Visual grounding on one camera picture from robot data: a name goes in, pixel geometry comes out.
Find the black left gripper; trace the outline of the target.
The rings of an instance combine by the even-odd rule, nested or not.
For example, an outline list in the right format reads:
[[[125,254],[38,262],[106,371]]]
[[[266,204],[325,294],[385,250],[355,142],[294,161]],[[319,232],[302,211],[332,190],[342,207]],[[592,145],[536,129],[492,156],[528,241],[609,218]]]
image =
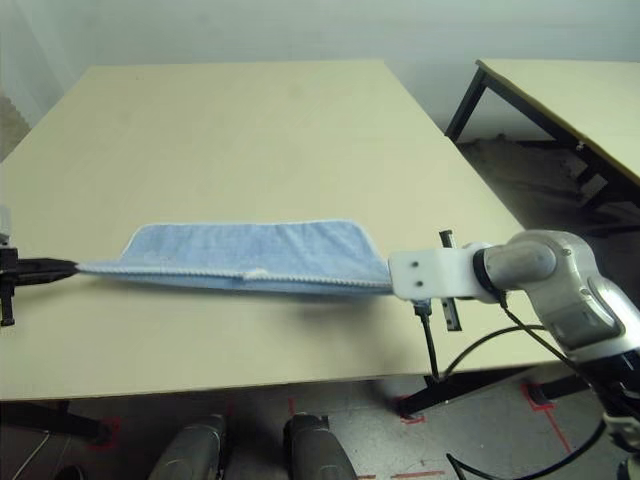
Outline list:
[[[21,258],[14,247],[1,248],[1,326],[15,324],[13,297],[17,283],[52,283],[76,274],[77,263],[53,258]]]

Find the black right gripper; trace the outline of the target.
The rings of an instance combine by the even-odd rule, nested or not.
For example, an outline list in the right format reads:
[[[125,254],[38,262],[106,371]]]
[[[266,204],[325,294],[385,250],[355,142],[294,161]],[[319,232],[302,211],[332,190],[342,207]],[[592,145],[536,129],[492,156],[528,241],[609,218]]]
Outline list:
[[[439,237],[444,248],[455,248],[453,232],[451,230],[443,230],[439,232]],[[460,323],[457,306],[454,298],[443,298],[441,300],[446,327],[449,332],[460,332],[462,326]]]

